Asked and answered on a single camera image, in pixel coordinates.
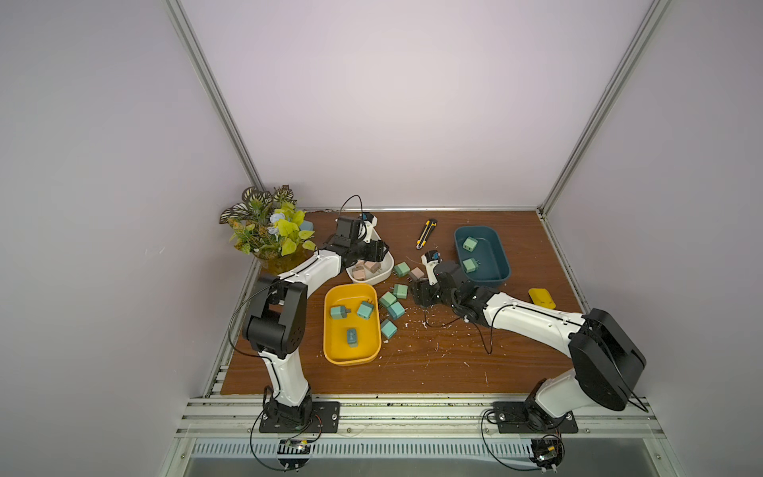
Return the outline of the light teal plug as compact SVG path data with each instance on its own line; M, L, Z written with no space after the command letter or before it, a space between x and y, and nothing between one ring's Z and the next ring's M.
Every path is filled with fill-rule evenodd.
M332 319L340 320L348 318L352 311L344 305L337 305L332 306L329 310L329 313Z

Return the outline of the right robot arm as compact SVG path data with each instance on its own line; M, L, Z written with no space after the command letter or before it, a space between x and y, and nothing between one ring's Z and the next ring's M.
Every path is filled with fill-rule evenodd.
M608 312L554 311L477 284L456 262L429 264L409 273L416 304L449 307L460 319L487 329L509 331L568 357L572 368L544 379L528 395L523 414L535 429L555 427L572 411L597 405L624 411L646 407L635 387L647 360Z

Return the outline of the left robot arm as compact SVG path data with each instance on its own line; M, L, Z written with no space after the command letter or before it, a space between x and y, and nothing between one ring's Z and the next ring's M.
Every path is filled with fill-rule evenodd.
M309 423L313 401L299 356L308 299L360 260L380 262L387 257L389 246L376 232L377 224L378 218L371 213L357 219L337 218L335 234L309 260L281 274L265 273L258 278L242 324L242 337L266 366L272 394L264 409L273 421L286 421L295 427Z

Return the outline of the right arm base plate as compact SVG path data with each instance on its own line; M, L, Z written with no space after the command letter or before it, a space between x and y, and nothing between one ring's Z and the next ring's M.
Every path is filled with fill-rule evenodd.
M550 417L539 407L519 401L496 401L488 411L488 419L495 423L499 433L547 434L578 433L579 427L572 413L564 417Z

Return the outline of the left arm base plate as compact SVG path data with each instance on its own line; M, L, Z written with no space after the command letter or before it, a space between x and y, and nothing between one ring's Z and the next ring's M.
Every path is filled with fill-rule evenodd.
M278 401L268 401L260 418L260 433L336 433L339 427L339 401L311 401L298 407L288 407Z

